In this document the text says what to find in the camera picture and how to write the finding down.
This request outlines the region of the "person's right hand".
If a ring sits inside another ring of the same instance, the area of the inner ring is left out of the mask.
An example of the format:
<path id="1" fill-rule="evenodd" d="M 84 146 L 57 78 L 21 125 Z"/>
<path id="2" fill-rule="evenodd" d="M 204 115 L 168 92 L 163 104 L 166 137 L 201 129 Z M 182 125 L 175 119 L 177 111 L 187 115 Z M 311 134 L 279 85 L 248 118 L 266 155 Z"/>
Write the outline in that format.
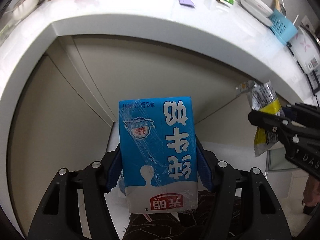
<path id="1" fill-rule="evenodd" d="M 319 203 L 319 181 L 309 176 L 303 192 L 302 204 L 304 205 L 303 213 L 313 215 L 316 206 Z"/>

